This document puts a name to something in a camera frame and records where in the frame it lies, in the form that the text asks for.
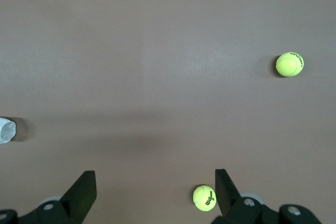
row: brown floor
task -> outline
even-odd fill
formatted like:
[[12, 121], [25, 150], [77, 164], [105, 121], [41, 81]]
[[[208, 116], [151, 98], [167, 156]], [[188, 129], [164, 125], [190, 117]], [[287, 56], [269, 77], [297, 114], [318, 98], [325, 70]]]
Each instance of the brown floor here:
[[[210, 223], [190, 190], [228, 170], [277, 210], [336, 220], [336, 0], [0, 0], [0, 209], [85, 170], [84, 223]], [[281, 78], [274, 60], [305, 60]]]

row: white object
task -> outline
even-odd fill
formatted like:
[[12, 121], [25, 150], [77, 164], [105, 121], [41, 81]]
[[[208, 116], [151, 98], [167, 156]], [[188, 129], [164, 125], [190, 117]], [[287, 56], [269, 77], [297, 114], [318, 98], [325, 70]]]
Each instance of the white object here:
[[16, 124], [8, 119], [0, 118], [0, 144], [8, 143], [16, 133]]
[[260, 204], [265, 205], [264, 200], [263, 200], [259, 195], [252, 194], [252, 193], [240, 193], [240, 195], [241, 195], [242, 197], [248, 197], [248, 198], [255, 199], [255, 200], [257, 200]]

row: yellow tennis ball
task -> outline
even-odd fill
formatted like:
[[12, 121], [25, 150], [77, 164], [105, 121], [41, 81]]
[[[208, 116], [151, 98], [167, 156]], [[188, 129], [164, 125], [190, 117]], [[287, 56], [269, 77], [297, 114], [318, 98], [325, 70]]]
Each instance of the yellow tennis ball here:
[[282, 76], [296, 76], [305, 65], [301, 55], [296, 52], [287, 52], [277, 59], [276, 68]]
[[216, 205], [216, 194], [209, 186], [199, 186], [194, 190], [193, 200], [199, 210], [210, 211]]

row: wilson logo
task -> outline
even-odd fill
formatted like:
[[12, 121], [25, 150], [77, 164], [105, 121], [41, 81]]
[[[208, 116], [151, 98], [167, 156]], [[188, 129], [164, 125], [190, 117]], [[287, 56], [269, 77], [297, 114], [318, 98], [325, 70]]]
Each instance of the wilson logo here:
[[290, 54], [296, 56], [296, 58], [298, 58], [299, 61], [300, 61], [300, 63], [301, 63], [301, 67], [303, 67], [302, 57], [299, 54], [295, 53], [295, 52], [291, 52]]
[[212, 197], [212, 191], [210, 191], [210, 196], [208, 197], [208, 200], [206, 201], [205, 204], [208, 206], [210, 205], [211, 201], [215, 201], [215, 199]]

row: metal screw head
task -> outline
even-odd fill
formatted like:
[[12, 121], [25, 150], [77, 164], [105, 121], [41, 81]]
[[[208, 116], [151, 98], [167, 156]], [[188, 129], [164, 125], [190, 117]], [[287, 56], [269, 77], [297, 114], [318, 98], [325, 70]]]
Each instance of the metal screw head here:
[[43, 210], [44, 211], [48, 211], [48, 210], [50, 210], [51, 208], [53, 208], [54, 206], [53, 206], [53, 204], [47, 204], [47, 205], [45, 205], [44, 207], [43, 207]]
[[7, 218], [7, 214], [2, 214], [2, 215], [0, 215], [0, 220], [4, 220], [4, 219], [6, 219]]
[[252, 199], [244, 199], [244, 203], [249, 207], [254, 207], [256, 205]]
[[294, 206], [290, 206], [290, 207], [288, 207], [287, 210], [288, 210], [292, 215], [296, 215], [296, 216], [298, 216], [298, 215], [301, 214], [300, 210], [299, 210], [298, 208], [294, 207]]

